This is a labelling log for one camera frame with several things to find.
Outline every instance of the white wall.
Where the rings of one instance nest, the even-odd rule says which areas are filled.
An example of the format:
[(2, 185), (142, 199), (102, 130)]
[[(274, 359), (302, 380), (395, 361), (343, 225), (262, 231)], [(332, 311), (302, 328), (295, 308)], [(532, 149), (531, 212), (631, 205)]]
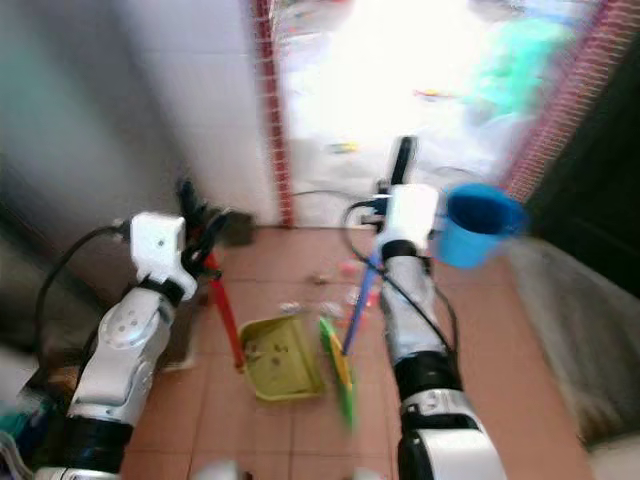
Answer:
[(199, 189), (277, 223), (249, 2), (120, 0), (120, 12)]

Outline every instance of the tile floor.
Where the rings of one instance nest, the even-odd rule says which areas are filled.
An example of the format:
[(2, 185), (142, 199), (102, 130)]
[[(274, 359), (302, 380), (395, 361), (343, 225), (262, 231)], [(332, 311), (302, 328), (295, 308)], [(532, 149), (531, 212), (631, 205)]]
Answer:
[[(366, 249), (369, 234), (354, 234)], [(228, 251), (224, 281), (237, 322), (276, 315), (281, 302), (308, 306), (305, 324), (328, 392), (299, 403), (258, 402), (232, 366), (219, 319), (207, 312), (200, 319), (196, 367), (156, 378), (128, 449), (124, 479), (182, 480), (207, 462), (230, 458), (257, 480), (338, 480), (356, 466), (397, 478), (398, 401), (380, 314), (369, 312), (354, 347), (359, 424), (353, 432), (339, 414), (329, 364), (313, 330), (318, 304), (342, 301), (357, 282), (337, 271), (349, 258), (335, 230), (263, 229), (254, 245)], [(330, 274), (331, 282), (305, 282), (312, 272)], [(435, 276), (460, 319), (467, 391), (509, 479), (591, 479), (507, 261), (498, 257), (471, 272), (436, 265)], [(444, 312), (440, 318), (444, 324)]]

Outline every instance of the dustpan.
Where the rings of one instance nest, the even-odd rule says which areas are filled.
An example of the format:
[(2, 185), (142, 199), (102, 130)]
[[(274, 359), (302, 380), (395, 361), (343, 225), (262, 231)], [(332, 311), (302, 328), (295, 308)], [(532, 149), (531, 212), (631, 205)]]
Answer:
[(298, 315), (258, 320), (240, 329), (245, 376), (268, 402), (314, 397), (324, 383)]

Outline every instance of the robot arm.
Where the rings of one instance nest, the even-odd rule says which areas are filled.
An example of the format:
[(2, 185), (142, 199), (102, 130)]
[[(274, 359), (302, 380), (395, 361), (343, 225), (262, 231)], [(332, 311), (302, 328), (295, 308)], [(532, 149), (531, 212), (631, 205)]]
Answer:
[(53, 466), (36, 480), (118, 479), (124, 450), (170, 337), (175, 308), (191, 298), (224, 216), (185, 248), (182, 217), (141, 213), (131, 221), (138, 285), (102, 318), (95, 352), (81, 373)]
[[(421, 253), (437, 191), (393, 185), (377, 245), (388, 275), (435, 320), (435, 289)], [(401, 480), (504, 480), (491, 439), (473, 411), (445, 345), (391, 285), (382, 287), (386, 342), (401, 400)]]

